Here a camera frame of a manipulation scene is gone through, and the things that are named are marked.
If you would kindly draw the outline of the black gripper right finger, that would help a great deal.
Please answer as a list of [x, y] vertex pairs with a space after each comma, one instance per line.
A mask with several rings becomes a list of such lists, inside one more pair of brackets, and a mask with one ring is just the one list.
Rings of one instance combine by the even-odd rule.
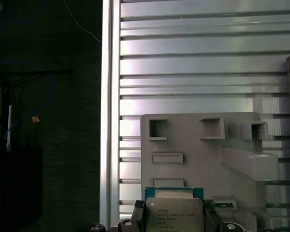
[[205, 232], [239, 232], [240, 226], [231, 222], [224, 222], [216, 211], [212, 200], [203, 202], [204, 208], [204, 231]]

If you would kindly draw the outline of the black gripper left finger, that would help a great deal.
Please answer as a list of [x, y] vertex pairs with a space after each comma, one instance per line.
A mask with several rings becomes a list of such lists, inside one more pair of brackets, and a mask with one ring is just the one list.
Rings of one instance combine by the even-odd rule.
[[109, 230], [99, 223], [87, 225], [88, 232], [145, 232], [145, 202], [137, 200], [131, 218], [114, 222]]

